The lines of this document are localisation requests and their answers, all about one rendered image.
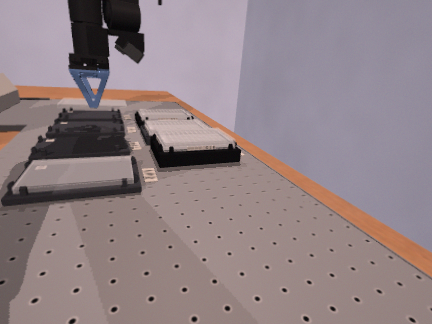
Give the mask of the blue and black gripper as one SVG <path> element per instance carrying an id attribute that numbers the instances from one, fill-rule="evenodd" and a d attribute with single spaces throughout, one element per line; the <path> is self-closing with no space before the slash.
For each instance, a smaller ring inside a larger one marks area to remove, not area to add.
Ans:
<path id="1" fill-rule="evenodd" d="M 102 27 L 102 25 L 88 22 L 71 22 L 74 53 L 69 53 L 70 65 L 68 66 L 71 76 L 82 92 L 89 107 L 98 108 L 108 77 L 110 75 L 109 59 L 106 56 L 89 55 L 86 26 Z M 85 63 L 86 66 L 84 66 Z M 93 93 L 87 78 L 101 79 L 97 94 Z"/>

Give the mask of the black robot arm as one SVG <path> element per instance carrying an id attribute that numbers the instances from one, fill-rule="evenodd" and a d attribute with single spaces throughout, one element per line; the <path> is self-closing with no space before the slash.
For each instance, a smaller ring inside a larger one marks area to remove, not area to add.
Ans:
<path id="1" fill-rule="evenodd" d="M 144 34 L 141 26 L 139 0 L 68 0 L 70 21 L 94 23 L 107 28 L 86 26 L 89 55 L 109 55 L 108 35 L 119 36 L 115 49 L 134 62 L 144 57 Z M 102 17 L 103 11 L 103 17 Z"/>

